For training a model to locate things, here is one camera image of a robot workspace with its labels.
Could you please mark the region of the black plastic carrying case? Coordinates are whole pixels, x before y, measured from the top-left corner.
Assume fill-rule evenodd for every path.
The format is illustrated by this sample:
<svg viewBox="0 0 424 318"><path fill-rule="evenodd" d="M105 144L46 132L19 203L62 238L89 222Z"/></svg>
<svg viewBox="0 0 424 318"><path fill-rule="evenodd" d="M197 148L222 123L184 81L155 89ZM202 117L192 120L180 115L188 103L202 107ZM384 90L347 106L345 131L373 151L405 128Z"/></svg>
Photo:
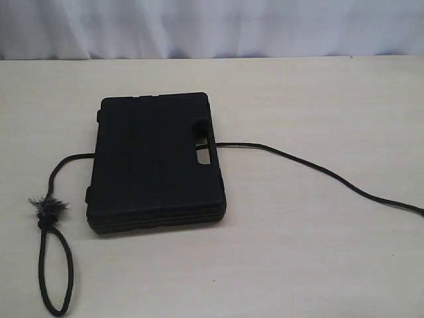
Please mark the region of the black plastic carrying case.
<svg viewBox="0 0 424 318"><path fill-rule="evenodd" d="M206 93L106 97L87 222L98 234L220 221L226 212Z"/></svg>

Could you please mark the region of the white backdrop curtain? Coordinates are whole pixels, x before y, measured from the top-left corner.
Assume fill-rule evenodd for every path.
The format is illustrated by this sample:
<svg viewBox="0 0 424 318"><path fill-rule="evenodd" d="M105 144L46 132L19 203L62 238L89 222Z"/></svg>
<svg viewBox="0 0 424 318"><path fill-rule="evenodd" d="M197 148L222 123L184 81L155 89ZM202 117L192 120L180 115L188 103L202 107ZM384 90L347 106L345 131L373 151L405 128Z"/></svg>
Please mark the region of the white backdrop curtain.
<svg viewBox="0 0 424 318"><path fill-rule="evenodd" d="M422 1L1 2L4 60L422 53Z"/></svg>

